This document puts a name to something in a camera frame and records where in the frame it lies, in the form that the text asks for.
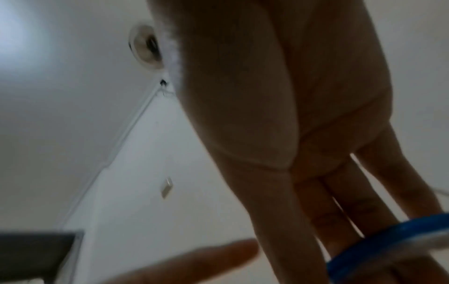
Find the hand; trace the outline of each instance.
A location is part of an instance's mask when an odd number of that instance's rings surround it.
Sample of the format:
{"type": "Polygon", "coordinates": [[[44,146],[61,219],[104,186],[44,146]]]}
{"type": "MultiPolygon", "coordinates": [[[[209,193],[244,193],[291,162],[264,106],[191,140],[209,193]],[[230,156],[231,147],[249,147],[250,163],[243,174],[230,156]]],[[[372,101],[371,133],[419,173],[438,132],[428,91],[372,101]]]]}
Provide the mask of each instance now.
{"type": "Polygon", "coordinates": [[[103,284],[194,284],[238,268],[259,252],[256,240],[201,248],[156,265],[138,269],[103,284]]]}
{"type": "MultiPolygon", "coordinates": [[[[364,235],[397,223],[351,153],[411,218],[441,212],[390,126],[389,71],[363,1],[149,3],[178,97],[281,282],[327,283],[314,233],[335,256],[361,238],[348,218],[364,235]]],[[[448,282],[421,258],[357,282],[430,278],[448,282]]]]}

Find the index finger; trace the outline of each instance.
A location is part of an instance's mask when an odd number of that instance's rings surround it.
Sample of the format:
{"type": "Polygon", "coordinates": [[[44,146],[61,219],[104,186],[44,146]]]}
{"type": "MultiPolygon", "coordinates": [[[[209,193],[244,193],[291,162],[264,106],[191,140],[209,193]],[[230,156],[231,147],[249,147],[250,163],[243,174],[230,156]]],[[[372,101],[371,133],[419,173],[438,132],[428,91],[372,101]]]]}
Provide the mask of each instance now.
{"type": "Polygon", "coordinates": [[[256,257],[254,239],[201,248],[121,275],[104,284],[193,284],[235,269],[256,257]]]}

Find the blue object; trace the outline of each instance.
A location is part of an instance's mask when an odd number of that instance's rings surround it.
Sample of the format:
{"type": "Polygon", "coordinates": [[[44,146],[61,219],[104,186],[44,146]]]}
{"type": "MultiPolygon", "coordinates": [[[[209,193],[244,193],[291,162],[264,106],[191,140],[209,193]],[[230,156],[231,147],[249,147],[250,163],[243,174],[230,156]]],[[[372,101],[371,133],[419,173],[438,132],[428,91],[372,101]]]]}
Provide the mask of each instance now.
{"type": "Polygon", "coordinates": [[[332,283],[340,283],[353,274],[361,264],[369,261],[396,245],[421,237],[447,231],[449,214],[439,214],[413,219],[363,239],[327,263],[332,283]]]}

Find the ceiling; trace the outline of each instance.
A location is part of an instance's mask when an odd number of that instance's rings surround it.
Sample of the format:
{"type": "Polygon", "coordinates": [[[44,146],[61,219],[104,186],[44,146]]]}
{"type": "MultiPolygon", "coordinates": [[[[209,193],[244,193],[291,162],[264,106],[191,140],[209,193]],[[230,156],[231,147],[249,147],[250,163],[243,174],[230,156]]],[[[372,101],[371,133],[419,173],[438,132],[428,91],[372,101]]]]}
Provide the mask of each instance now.
{"type": "MultiPolygon", "coordinates": [[[[389,61],[393,125],[449,187],[449,2],[367,0],[389,61]]],[[[0,0],[0,228],[52,228],[118,150],[159,75],[128,47],[145,0],[0,0]]]]}
{"type": "Polygon", "coordinates": [[[158,81],[128,33],[145,0],[0,0],[0,228],[62,221],[158,81]]]}

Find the dark object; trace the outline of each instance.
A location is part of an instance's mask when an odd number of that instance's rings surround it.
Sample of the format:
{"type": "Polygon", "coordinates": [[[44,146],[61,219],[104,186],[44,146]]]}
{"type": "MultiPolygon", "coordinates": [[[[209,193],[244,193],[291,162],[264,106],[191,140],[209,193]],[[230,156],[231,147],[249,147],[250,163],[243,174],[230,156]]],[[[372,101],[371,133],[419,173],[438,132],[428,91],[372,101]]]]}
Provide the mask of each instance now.
{"type": "MultiPolygon", "coordinates": [[[[73,257],[72,261],[69,261],[70,254],[75,246],[79,248],[82,235],[82,233],[0,233],[0,282],[41,278],[45,283],[53,283],[66,263],[71,262],[71,265],[76,263],[73,262],[73,257]]],[[[67,272],[62,273],[64,278],[71,279],[72,272],[70,275],[67,272]]]]}
{"type": "Polygon", "coordinates": [[[155,36],[149,36],[146,40],[146,47],[151,51],[156,60],[162,60],[162,56],[160,54],[158,40],[155,36]]]}

